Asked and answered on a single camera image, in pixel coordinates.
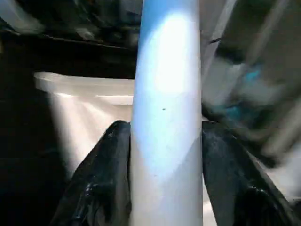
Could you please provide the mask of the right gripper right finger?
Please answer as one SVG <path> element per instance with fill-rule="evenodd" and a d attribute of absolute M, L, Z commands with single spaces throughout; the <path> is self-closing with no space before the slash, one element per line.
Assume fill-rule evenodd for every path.
<path fill-rule="evenodd" d="M 202 122 L 203 175 L 219 226 L 299 226 L 268 175 L 227 128 Z"/>

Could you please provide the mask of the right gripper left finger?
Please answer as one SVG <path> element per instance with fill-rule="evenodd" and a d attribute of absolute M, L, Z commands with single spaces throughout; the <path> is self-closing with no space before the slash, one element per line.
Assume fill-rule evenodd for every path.
<path fill-rule="evenodd" d="M 115 121 L 75 170 L 52 226 L 127 226 L 130 123 Z"/>

